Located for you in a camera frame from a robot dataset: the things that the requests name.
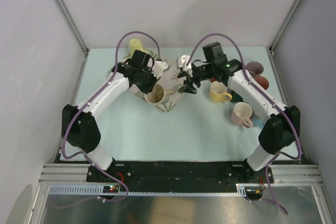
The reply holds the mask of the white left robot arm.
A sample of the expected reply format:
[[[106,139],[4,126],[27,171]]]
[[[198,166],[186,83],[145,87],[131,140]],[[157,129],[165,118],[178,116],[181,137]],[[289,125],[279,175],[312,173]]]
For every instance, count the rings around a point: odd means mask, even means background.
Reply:
[[[106,81],[92,95],[77,105],[67,104],[63,108],[62,142],[76,147],[80,154],[99,167],[98,175],[104,181],[112,181],[117,172],[111,165],[113,157],[101,143],[98,117],[132,86],[145,94],[151,92],[167,67],[164,61],[135,50],[131,58],[114,65]]]

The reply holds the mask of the purple mug black handle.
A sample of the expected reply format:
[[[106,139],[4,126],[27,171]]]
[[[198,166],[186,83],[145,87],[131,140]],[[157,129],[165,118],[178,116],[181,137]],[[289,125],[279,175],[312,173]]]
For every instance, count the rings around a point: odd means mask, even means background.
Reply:
[[[264,71],[264,66],[258,61],[250,61],[246,68],[252,77],[261,76]]]

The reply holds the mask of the dark green mug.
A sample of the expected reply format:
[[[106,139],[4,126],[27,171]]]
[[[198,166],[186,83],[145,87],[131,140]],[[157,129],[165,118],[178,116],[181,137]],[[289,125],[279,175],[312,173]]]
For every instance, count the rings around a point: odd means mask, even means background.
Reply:
[[[243,98],[237,94],[235,91],[231,91],[231,95],[232,95],[232,103],[238,103],[238,102],[243,102]]]

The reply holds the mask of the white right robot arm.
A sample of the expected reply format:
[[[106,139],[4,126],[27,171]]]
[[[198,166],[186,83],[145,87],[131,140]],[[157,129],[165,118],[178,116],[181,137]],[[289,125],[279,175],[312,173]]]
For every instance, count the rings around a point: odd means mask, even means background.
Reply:
[[[261,169],[279,154],[283,148],[298,141],[300,134],[300,110],[287,106],[270,96],[246,70],[241,61],[228,60],[218,42],[203,47],[206,62],[196,66],[191,56],[177,58],[178,77],[185,77],[180,93],[196,94],[201,82],[214,78],[237,93],[262,120],[262,128],[255,151],[245,159],[243,178],[253,183],[261,177]]]

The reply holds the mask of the pink octagonal mug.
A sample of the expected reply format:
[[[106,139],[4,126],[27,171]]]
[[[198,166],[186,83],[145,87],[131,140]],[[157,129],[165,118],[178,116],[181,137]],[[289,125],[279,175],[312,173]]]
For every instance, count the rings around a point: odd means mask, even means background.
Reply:
[[[238,102],[235,104],[230,119],[234,125],[244,126],[246,128],[251,128],[254,126],[252,120],[250,119],[253,114],[251,106],[246,102]]]

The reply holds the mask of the pink face pattern mug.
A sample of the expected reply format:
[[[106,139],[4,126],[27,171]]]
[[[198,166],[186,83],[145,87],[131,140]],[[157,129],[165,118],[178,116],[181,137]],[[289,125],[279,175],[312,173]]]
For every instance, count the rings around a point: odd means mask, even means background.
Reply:
[[[269,81],[263,76],[256,76],[254,80],[265,90],[269,88]]]

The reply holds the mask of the blue butterfly mug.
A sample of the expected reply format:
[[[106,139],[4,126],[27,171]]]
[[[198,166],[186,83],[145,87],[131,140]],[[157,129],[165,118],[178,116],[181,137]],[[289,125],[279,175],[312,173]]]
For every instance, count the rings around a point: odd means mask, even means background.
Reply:
[[[260,129],[262,129],[264,127],[264,123],[262,121],[262,119],[258,116],[258,114],[256,113],[256,111],[253,109],[253,113],[250,117],[252,123],[253,123],[253,127],[258,127]]]

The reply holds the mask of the beige mug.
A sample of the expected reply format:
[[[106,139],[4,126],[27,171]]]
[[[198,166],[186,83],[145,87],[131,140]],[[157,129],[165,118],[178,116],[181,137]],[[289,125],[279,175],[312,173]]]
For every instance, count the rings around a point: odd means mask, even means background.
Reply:
[[[175,93],[174,89],[164,89],[161,85],[155,84],[153,90],[144,97],[149,104],[158,105],[167,102]]]

